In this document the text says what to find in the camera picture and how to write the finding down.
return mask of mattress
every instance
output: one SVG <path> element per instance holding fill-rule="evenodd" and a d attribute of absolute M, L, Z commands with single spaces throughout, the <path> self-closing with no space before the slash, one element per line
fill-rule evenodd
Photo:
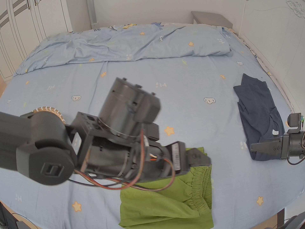
<path fill-rule="evenodd" d="M 65 33 L 44 40 L 16 72 L 0 111 L 22 115 L 51 106 L 68 124 L 78 111 L 97 115 L 116 77 L 155 92 L 159 142 L 203 146 L 212 159 L 216 229 L 251 228 L 303 192 L 304 163 L 250 157 L 233 90 L 243 73 L 267 82 L 284 122 L 291 112 L 256 57 L 226 28 L 154 23 Z M 0 181 L 0 200 L 43 229 L 120 228 L 119 191 L 68 181 L 45 186 L 3 169 Z"/>

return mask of white wardrobe door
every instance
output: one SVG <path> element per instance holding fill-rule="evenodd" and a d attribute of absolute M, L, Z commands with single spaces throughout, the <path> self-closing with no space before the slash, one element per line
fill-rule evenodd
<path fill-rule="evenodd" d="M 34 20 L 32 18 L 30 1 L 12 0 L 12 2 L 14 18 L 16 21 L 15 31 L 20 36 L 20 44 L 24 48 L 26 55 L 29 55 L 29 53 L 39 44 L 39 33 L 36 32 Z"/>
<path fill-rule="evenodd" d="M 20 63 L 22 62 L 21 54 L 18 50 L 15 38 L 13 36 L 13 31 L 11 21 L 9 19 L 9 11 L 6 12 L 7 0 L 0 0 L 0 48 L 3 57 L 6 59 L 6 64 L 12 67 L 12 70 L 15 71 Z"/>
<path fill-rule="evenodd" d="M 35 0 L 36 17 L 40 30 L 46 37 L 67 32 L 61 0 Z"/>

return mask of bed sheet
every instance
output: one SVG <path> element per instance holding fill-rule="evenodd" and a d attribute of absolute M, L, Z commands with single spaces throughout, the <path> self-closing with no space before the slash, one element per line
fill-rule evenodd
<path fill-rule="evenodd" d="M 47 105 L 71 123 L 77 111 L 97 115 L 115 78 L 125 77 L 160 98 L 155 123 L 161 144 L 180 140 L 187 147 L 203 146 L 211 157 L 214 228 L 251 228 L 303 192 L 304 164 L 251 159 L 233 90 L 243 73 L 267 82 L 284 122 L 290 109 L 248 48 L 232 32 L 224 29 L 223 35 L 231 57 L 71 63 L 16 75 L 0 98 L 0 110 L 21 115 Z M 167 126 L 173 135 L 164 132 Z M 72 179 L 83 182 L 77 175 Z M 43 229 L 120 228 L 119 191 L 69 182 L 48 187 L 8 170 L 1 170 L 0 180 L 0 199 Z"/>

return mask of carved floral ornament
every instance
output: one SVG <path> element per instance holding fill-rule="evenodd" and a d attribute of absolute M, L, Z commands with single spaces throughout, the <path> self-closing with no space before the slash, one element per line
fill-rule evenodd
<path fill-rule="evenodd" d="M 300 18 L 305 18 L 305 10 L 303 9 L 302 4 L 298 2 L 286 1 L 288 6 L 294 11 L 296 16 Z"/>

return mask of bed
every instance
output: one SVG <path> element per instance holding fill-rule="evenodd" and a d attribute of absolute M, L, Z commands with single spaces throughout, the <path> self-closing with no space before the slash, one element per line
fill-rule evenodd
<path fill-rule="evenodd" d="M 264 1 L 276 1 L 266 2 L 269 10 L 277 11 L 268 14 L 271 18 L 260 7 Z M 280 67 L 275 63 L 283 61 L 275 58 L 291 41 L 264 46 L 284 30 L 272 27 L 271 20 L 304 23 L 304 17 L 286 0 L 240 3 L 242 15 L 233 26 L 237 35 L 224 27 L 153 23 L 65 33 L 44 40 L 16 71 L 0 98 L 0 110 L 21 115 L 51 106 L 69 124 L 78 111 L 97 115 L 114 79 L 125 77 L 160 98 L 162 109 L 155 121 L 160 143 L 180 140 L 187 147 L 203 146 L 211 157 L 214 228 L 251 228 L 303 192 L 304 163 L 290 166 L 281 160 L 251 159 L 233 86 L 240 85 L 244 73 L 266 81 L 284 123 L 291 112 L 304 112 L 303 100 L 297 95 L 300 90 L 279 77 Z M 281 16 L 281 10 L 289 16 Z M 264 28 L 269 21 L 276 33 L 256 29 L 258 20 Z M 289 53 L 286 60 L 294 62 L 303 56 L 304 46 L 298 42 L 294 57 Z M 295 71 L 290 68 L 286 73 Z M 173 135 L 163 131 L 167 126 L 174 128 Z M 72 179 L 83 182 L 77 175 Z M 48 187 L 9 170 L 1 170 L 0 180 L 0 199 L 43 229 L 120 228 L 119 191 L 70 182 Z M 75 201 L 82 211 L 74 210 Z"/>

